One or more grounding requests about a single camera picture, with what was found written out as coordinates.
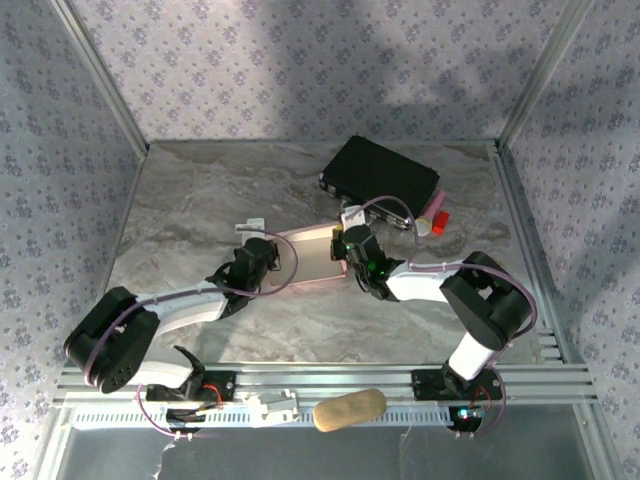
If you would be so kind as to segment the pink paper box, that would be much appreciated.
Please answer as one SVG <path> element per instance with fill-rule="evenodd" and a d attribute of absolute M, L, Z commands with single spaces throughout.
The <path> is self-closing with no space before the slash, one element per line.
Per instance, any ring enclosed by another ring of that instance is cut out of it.
<path fill-rule="evenodd" d="M 296 275 L 290 285 L 315 283 L 344 278 L 346 264 L 334 261 L 330 256 L 333 229 L 337 224 L 326 223 L 281 232 L 279 237 L 271 237 L 279 252 L 279 269 L 269 271 L 266 281 L 271 287 L 281 286 L 291 275 L 295 259 L 291 247 L 298 256 Z"/>

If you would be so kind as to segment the black briefcase with chrome trim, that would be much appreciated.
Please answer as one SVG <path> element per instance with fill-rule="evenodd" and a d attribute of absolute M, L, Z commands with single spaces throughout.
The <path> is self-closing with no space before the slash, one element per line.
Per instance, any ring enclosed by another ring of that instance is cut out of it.
<path fill-rule="evenodd" d="M 352 136 L 319 175 L 319 186 L 329 196 L 362 205 L 385 195 L 367 211 L 401 230 L 426 209 L 440 180 L 438 172 L 362 136 Z"/>

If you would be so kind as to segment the white plastic connector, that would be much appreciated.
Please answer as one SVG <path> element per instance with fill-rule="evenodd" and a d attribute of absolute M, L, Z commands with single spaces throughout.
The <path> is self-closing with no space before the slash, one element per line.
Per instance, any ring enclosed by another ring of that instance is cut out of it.
<path fill-rule="evenodd" d="M 244 403 L 253 428 L 272 427 L 297 422 L 300 417 L 298 397 L 289 389 L 250 395 Z"/>

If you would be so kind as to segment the tan oval sponge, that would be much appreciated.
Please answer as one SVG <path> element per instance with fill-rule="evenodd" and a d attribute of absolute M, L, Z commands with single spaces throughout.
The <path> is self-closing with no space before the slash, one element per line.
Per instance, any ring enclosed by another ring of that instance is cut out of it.
<path fill-rule="evenodd" d="M 367 389 L 323 400 L 313 408 L 312 420 L 317 430 L 329 433 L 377 419 L 386 410 L 386 396 Z"/>

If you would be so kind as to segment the small circuit board with LED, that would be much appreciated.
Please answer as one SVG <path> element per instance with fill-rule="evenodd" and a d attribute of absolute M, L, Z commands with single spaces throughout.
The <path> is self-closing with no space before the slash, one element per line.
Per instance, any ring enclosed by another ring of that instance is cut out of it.
<path fill-rule="evenodd" d="M 452 406 L 449 408 L 449 429 L 460 434 L 474 434 L 482 424 L 485 410 L 481 407 Z"/>

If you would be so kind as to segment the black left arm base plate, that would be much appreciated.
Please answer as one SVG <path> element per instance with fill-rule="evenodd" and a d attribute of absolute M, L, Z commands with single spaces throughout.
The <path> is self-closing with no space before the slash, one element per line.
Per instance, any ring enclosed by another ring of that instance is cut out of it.
<path fill-rule="evenodd" d="M 230 402 L 233 400 L 235 384 L 235 371 L 204 371 L 192 374 L 176 388 L 150 385 L 146 389 L 146 400 L 151 402 Z"/>

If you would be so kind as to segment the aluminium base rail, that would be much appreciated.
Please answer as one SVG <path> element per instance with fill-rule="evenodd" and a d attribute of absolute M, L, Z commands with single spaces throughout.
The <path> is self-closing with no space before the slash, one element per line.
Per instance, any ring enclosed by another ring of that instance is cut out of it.
<path fill-rule="evenodd" d="M 212 371 L 236 373 L 234 400 L 281 389 L 297 393 L 308 406 L 332 396 L 378 388 L 393 405 L 413 399 L 411 372 L 419 365 L 366 363 L 226 363 L 209 365 Z M 598 401 L 588 368 L 584 364 L 498 365 L 507 401 L 515 405 L 593 404 Z M 53 404 L 117 404 L 133 400 L 135 388 L 126 386 L 112 394 L 101 394 L 84 384 L 72 367 L 63 373 L 54 392 Z"/>

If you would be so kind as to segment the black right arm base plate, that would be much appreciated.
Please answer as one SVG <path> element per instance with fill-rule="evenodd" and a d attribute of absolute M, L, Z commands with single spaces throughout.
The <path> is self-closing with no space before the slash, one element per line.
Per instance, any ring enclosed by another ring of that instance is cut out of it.
<path fill-rule="evenodd" d="M 503 393 L 497 375 L 482 370 L 473 380 L 464 380 L 442 369 L 418 369 L 411 372 L 411 387 L 417 401 L 501 400 Z"/>

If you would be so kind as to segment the aluminium side rail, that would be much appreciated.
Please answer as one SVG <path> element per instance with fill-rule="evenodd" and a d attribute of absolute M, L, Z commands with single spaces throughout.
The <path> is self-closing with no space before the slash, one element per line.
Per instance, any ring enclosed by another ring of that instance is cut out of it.
<path fill-rule="evenodd" d="M 498 140 L 493 145 L 494 162 L 514 222 L 516 238 L 524 258 L 530 291 L 538 307 L 536 330 L 550 330 L 556 339 L 559 360 L 563 363 L 582 363 L 583 359 L 565 333 L 565 318 L 558 310 L 559 293 L 552 279 L 547 256 L 540 240 L 536 222 L 526 192 L 508 147 Z"/>

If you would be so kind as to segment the aluminium corner post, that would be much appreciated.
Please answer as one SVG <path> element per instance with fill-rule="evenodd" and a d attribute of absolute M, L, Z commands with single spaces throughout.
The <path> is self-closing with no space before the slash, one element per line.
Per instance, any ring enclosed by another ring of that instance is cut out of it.
<path fill-rule="evenodd" d="M 496 140 L 496 148 L 500 154 L 510 149 L 516 141 L 594 2 L 595 0 L 567 0 Z"/>
<path fill-rule="evenodd" d="M 82 22 L 71 0 L 47 0 L 67 32 L 79 58 L 91 75 L 107 106 L 138 156 L 145 156 L 149 144 L 136 124 L 133 114 L 120 94 L 89 30 Z"/>

